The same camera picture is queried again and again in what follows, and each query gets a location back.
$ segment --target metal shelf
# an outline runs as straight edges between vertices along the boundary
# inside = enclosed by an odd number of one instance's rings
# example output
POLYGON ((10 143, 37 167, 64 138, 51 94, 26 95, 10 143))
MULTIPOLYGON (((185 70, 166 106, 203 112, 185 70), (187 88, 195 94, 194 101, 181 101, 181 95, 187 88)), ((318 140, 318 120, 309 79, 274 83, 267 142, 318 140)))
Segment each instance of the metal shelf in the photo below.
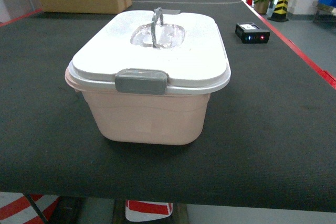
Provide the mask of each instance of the metal shelf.
POLYGON ((336 18, 334 18, 334 16, 336 16, 336 7, 324 5, 317 1, 314 1, 312 6, 317 8, 317 11, 315 13, 314 20, 313 20, 314 22, 336 22, 336 18), (329 17, 327 19, 321 18, 320 11, 323 11, 326 14, 328 14, 329 17))
POLYGON ((336 7, 332 7, 332 6, 329 6, 329 5, 324 5, 324 4, 321 4, 317 1, 313 2, 313 6, 316 7, 318 10, 322 10, 322 11, 326 12, 327 14, 336 16, 336 7))

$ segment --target black table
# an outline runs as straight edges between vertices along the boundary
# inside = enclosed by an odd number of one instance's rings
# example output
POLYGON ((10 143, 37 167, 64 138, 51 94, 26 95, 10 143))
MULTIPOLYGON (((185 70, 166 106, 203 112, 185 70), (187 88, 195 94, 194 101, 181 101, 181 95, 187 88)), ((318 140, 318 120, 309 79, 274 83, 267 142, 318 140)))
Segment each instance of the black table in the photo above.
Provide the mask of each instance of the black table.
POLYGON ((336 92, 240 0, 133 0, 217 22, 232 70, 185 146, 110 141, 64 81, 114 15, 38 13, 0 28, 0 190, 336 212, 336 92))

